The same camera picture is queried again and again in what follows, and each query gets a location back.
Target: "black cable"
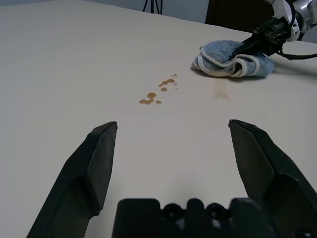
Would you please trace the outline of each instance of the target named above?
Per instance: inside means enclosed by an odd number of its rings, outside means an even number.
[[[291,7],[291,11],[292,11],[292,20],[291,23],[289,24],[289,31],[292,30],[292,27],[294,25],[295,22],[295,18],[296,18],[296,10],[294,8],[293,3],[291,2],[291,0],[285,0],[289,6]],[[289,54],[285,54],[283,52],[283,47],[281,46],[281,49],[279,50],[279,52],[277,52],[278,55],[287,58],[288,60],[308,60],[308,59],[312,59],[312,58],[316,58],[317,54],[312,54],[312,55],[303,55],[303,56],[299,56],[299,55],[289,55]]]

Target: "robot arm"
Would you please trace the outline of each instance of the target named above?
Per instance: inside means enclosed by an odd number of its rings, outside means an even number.
[[[262,53],[271,56],[277,53],[289,60],[304,60],[317,57],[293,56],[284,54],[283,44],[298,40],[300,33],[305,33],[317,25],[317,0],[265,0],[272,4],[274,16],[253,30],[252,37],[245,40],[233,54]]]

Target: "white table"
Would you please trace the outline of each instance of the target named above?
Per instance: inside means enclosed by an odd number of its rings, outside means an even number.
[[[83,0],[1,7],[0,32],[0,237],[26,237],[64,162],[111,120],[112,178],[88,238],[110,237],[123,198],[227,206],[245,197],[230,119],[267,131],[317,189],[316,59],[274,56],[263,80],[205,77],[190,71],[200,46],[249,34]],[[172,74],[178,90],[161,92]],[[161,105],[139,104],[150,92]],[[215,98],[225,93],[230,101]]]

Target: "liquid spill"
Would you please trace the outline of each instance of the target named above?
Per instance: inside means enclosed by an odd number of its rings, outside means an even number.
[[[163,86],[163,85],[167,85],[167,84],[169,84],[169,83],[175,83],[175,80],[170,78],[169,80],[163,81],[163,83],[161,83],[161,84],[159,85],[159,87],[161,87],[161,86]]]
[[[155,93],[149,93],[148,94],[148,100],[142,99],[140,100],[140,104],[146,104],[146,105],[150,105],[152,102],[154,102],[154,99],[157,95]]]
[[[216,79],[214,83],[214,99],[217,98],[231,102],[225,91],[225,81],[223,79]]]

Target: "blue cloth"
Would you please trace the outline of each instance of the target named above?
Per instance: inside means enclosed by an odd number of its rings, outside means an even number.
[[[201,47],[201,53],[193,67],[214,77],[266,77],[273,72],[274,64],[265,55],[237,55],[230,60],[236,48],[243,43],[235,41],[214,41]]]

